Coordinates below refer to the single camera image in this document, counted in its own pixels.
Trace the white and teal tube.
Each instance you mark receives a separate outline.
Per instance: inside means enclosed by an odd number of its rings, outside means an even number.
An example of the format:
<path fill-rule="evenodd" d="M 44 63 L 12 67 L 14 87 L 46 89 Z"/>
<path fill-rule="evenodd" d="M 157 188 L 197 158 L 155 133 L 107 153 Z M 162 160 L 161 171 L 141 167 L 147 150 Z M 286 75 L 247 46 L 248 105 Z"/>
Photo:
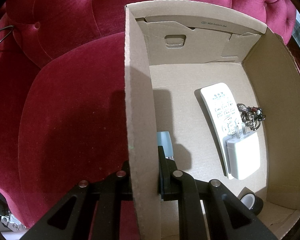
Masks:
<path fill-rule="evenodd" d="M 169 131 L 157 132 L 158 146 L 162 146 L 166 159 L 174 160 L 173 145 Z"/>

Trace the metal keychain with charms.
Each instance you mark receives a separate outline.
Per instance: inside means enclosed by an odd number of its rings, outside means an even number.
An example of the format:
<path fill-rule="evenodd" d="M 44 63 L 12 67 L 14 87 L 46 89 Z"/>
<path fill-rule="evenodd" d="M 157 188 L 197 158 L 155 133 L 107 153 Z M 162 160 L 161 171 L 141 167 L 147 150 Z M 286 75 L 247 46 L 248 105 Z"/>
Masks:
<path fill-rule="evenodd" d="M 242 122 L 246 127 L 249 127 L 251 131 L 259 129 L 261 122 L 266 119 L 266 115 L 263 113 L 261 107 L 250 107 L 242 103 L 238 103 L 237 108 L 241 113 Z"/>

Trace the white remote control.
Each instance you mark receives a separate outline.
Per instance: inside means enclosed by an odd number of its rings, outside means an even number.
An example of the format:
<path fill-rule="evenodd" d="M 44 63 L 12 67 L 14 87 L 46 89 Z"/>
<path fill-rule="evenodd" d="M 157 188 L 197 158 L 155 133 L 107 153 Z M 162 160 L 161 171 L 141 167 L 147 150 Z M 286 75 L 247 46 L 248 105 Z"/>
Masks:
<path fill-rule="evenodd" d="M 225 83 L 216 83 L 200 89 L 207 112 L 221 149 L 226 176 L 232 180 L 226 141 L 242 134 L 242 120 L 234 96 Z"/>

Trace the cardboard box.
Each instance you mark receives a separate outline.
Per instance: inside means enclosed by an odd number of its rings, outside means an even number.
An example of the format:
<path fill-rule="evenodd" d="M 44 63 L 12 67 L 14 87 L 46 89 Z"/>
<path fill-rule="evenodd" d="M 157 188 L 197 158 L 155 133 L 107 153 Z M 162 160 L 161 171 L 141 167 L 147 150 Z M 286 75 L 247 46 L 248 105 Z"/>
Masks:
<path fill-rule="evenodd" d="M 300 218 L 300 71 L 280 35 L 214 4 L 156 0 L 125 7 L 125 94 L 129 164 L 142 239 L 175 239 L 177 207 L 159 199 L 155 133 L 169 131 L 177 165 L 217 178 L 234 194 L 256 192 L 262 220 L 282 238 Z M 225 83 L 237 102 L 260 106 L 260 168 L 226 175 L 199 90 Z"/>

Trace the large white charger plug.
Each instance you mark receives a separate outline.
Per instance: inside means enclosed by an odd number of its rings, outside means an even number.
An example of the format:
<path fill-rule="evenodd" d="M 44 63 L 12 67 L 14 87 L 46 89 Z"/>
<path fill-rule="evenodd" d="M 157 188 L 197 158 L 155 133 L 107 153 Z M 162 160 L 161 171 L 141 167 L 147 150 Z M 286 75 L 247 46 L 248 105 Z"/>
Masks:
<path fill-rule="evenodd" d="M 235 127 L 235 135 L 226 141 L 230 174 L 244 180 L 260 168 L 260 144 L 255 131 L 247 132 L 242 125 Z"/>

